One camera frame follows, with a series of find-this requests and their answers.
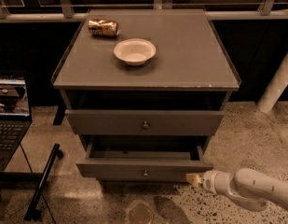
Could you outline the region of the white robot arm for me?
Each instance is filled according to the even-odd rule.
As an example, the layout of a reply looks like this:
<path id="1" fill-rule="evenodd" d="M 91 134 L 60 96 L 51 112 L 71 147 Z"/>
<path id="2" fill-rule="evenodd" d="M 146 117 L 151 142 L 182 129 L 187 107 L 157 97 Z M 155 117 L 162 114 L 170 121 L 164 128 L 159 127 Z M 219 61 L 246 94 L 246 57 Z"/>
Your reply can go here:
<path id="1" fill-rule="evenodd" d="M 234 173 L 207 171 L 189 173 L 186 181 L 214 195 L 223 195 L 234 204 L 254 212 L 264 211 L 272 202 L 288 212 L 288 183 L 250 168 Z"/>

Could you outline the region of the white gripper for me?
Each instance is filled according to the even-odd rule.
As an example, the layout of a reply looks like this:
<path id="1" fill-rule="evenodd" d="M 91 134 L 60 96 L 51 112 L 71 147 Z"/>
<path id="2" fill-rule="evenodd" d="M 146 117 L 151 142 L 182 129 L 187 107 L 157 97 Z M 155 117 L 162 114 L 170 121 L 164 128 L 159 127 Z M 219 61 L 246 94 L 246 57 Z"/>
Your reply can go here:
<path id="1" fill-rule="evenodd" d="M 186 178 L 186 181 L 195 188 L 202 186 L 207 192 L 215 195 L 226 193 L 227 174 L 224 172 L 187 173 Z"/>

